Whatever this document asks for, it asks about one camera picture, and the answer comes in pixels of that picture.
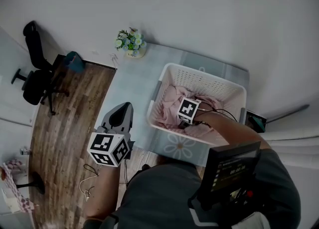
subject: human arm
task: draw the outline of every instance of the human arm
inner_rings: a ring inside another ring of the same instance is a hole
[[[202,104],[200,108],[211,110],[207,104]],[[203,121],[217,131],[229,145],[260,141],[260,149],[271,149],[269,144],[255,131],[249,127],[237,123],[218,113],[198,111],[194,120]]]
[[[259,162],[256,165],[254,196],[267,200],[263,212],[272,229],[295,229],[300,222],[301,204],[298,191],[277,153],[256,132],[222,115],[202,111],[195,118],[214,128],[230,145],[260,141]]]
[[[119,192],[120,167],[104,166],[84,208],[87,219],[104,220],[116,209]]]

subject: person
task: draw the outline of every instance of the person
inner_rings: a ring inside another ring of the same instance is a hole
[[[201,108],[209,110],[205,104]],[[295,229],[300,222],[300,197],[277,153],[255,131],[220,114],[198,111],[196,121],[203,121],[222,135],[229,145],[260,141],[260,159],[255,167],[255,185],[269,200],[265,214],[255,213],[233,228]],[[134,176],[116,209],[120,168],[101,169],[84,213],[84,229],[157,229],[198,228],[187,205],[201,184],[194,165],[170,163],[157,165]],[[216,204],[209,211],[198,206],[201,225],[216,228],[219,222]]]

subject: white curtain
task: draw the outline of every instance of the white curtain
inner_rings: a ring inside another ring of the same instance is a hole
[[[319,169],[319,126],[260,135],[285,165]]]

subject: white cable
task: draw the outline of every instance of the white cable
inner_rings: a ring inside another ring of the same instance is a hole
[[[113,62],[113,65],[114,65],[114,68],[115,68],[115,71],[118,70],[118,67],[120,66],[119,62],[118,62],[118,58],[115,54],[113,54],[114,56],[112,57],[112,62]]]
[[[85,195],[85,200],[86,200],[86,201],[88,201],[88,199],[89,199],[89,197],[90,197],[90,193],[89,193],[88,190],[85,190],[85,191],[83,192],[82,189],[81,189],[81,184],[82,184],[84,181],[86,181],[86,180],[88,180],[88,179],[91,179],[91,178],[95,178],[95,177],[97,177],[97,176],[98,176],[98,175],[88,177],[87,179],[82,180],[82,181],[80,182],[80,184],[79,184],[79,189],[80,189],[80,191],[82,192],[82,194]]]

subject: wooden floor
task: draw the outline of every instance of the wooden floor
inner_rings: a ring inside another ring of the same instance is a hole
[[[69,97],[55,94],[51,116],[48,101],[41,105],[32,136],[32,156],[29,172],[37,171],[46,186],[45,195],[30,188],[30,198],[38,206],[33,213],[37,229],[81,229],[84,223],[82,210],[86,203],[79,190],[79,183],[94,174],[83,168],[89,164],[99,171],[86,148],[88,140],[111,84],[115,71],[87,64],[83,73],[66,72],[59,89],[67,89]],[[157,155],[134,148],[128,160],[127,175],[130,179],[143,164],[154,166]],[[94,185],[96,178],[85,181],[82,189]],[[124,183],[124,163],[121,166],[120,183]],[[119,186],[118,206],[125,192],[125,184]]]

